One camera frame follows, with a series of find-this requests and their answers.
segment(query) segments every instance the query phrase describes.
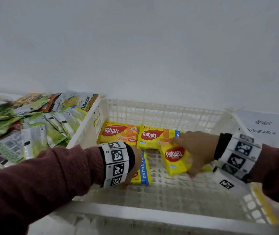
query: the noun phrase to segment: black and white square code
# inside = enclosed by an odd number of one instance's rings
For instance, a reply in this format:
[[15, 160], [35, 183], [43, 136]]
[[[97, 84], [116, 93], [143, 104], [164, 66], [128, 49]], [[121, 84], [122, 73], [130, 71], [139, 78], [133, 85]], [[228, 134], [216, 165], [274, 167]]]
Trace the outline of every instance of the black and white square code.
[[110, 186], [114, 186], [116, 184], [119, 184], [121, 182], [121, 179], [122, 179], [122, 175], [118, 176], [118, 177], [115, 177], [115, 178], [112, 178]]
[[240, 137], [241, 139], [244, 139], [244, 140], [247, 141], [247, 142], [254, 143], [254, 138], [251, 138], [251, 137], [246, 136], [246, 135], [244, 135], [244, 134], [241, 134], [239, 137]]
[[124, 163], [113, 166], [113, 176], [122, 175], [124, 173]]
[[246, 159], [241, 158], [240, 156], [232, 153], [231, 156], [229, 157], [227, 163], [231, 164], [232, 166], [235, 166], [238, 169], [241, 169], [243, 166], [244, 162], [246, 162]]
[[224, 170], [225, 172], [231, 174], [231, 175], [234, 175], [238, 170], [228, 164], [224, 164], [222, 167], [221, 167], [222, 170]]
[[237, 151], [239, 153], [242, 153], [242, 154], [248, 156], [251, 153], [252, 148], [253, 148], [253, 146], [247, 145], [247, 144], [239, 141], [237, 143], [234, 151]]
[[121, 149], [112, 150], [111, 151], [111, 156], [112, 156], [112, 161], [113, 162], [123, 161], [123, 153], [122, 153]]
[[226, 189], [231, 189], [232, 187], [234, 187], [234, 185], [227, 180], [223, 180], [219, 184], [224, 186]]
[[120, 148], [121, 147], [119, 142], [110, 142], [110, 143], [108, 143], [108, 146], [109, 146], [110, 149], [115, 149], [115, 148]]

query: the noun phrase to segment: yellow snack package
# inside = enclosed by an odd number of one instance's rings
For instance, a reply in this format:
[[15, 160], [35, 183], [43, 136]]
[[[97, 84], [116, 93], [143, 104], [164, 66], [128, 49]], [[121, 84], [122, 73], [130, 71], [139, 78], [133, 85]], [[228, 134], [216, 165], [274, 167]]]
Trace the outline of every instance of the yellow snack package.
[[137, 185], [151, 185], [150, 169], [146, 152], [142, 152], [142, 164], [137, 173], [133, 176], [131, 183]]
[[[183, 147], [171, 143], [160, 144], [159, 151], [169, 176], [179, 175], [189, 170], [192, 165], [192, 156]], [[202, 167], [202, 172], [212, 172], [213, 163]]]
[[139, 126], [116, 122], [104, 122], [97, 143], [122, 140], [130, 146], [136, 145]]
[[169, 143], [171, 138], [179, 137], [181, 131], [144, 126], [141, 124], [137, 141], [138, 149], [159, 149], [159, 145]]

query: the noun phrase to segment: red oval logo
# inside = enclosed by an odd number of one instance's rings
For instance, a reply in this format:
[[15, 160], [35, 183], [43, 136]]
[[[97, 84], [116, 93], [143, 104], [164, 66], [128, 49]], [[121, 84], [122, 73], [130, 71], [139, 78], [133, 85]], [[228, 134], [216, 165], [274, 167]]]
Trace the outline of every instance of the red oval logo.
[[133, 176], [133, 178], [134, 178], [134, 177], [137, 177], [137, 175], [138, 175], [138, 171], [137, 171], [137, 173]]
[[114, 136], [119, 133], [122, 133], [124, 130], [127, 129], [127, 126], [122, 125], [113, 125], [105, 127], [104, 131], [102, 132], [103, 136]]
[[142, 133], [142, 139], [143, 140], [153, 140], [155, 138], [158, 138], [161, 134], [163, 134], [163, 131], [147, 130], [147, 131]]
[[185, 149], [183, 147], [173, 147], [165, 152], [165, 159], [176, 162], [183, 157], [184, 153]]

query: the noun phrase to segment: white sign paper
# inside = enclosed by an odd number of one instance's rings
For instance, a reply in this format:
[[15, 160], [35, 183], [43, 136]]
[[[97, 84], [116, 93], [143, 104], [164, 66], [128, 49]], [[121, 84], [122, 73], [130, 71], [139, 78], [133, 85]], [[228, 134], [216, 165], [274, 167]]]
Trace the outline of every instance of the white sign paper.
[[270, 146], [279, 145], [279, 114], [238, 110], [236, 114], [253, 136]]

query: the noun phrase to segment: maroon sleeve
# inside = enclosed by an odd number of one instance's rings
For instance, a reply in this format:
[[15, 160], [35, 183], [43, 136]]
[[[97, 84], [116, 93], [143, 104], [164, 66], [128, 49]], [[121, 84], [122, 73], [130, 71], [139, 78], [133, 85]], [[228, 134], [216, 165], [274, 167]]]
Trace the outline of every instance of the maroon sleeve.
[[265, 195], [279, 202], [279, 148], [263, 144], [250, 175], [253, 182], [262, 183]]
[[28, 225], [86, 194], [103, 180], [98, 147], [53, 148], [0, 170], [0, 234], [26, 234]]

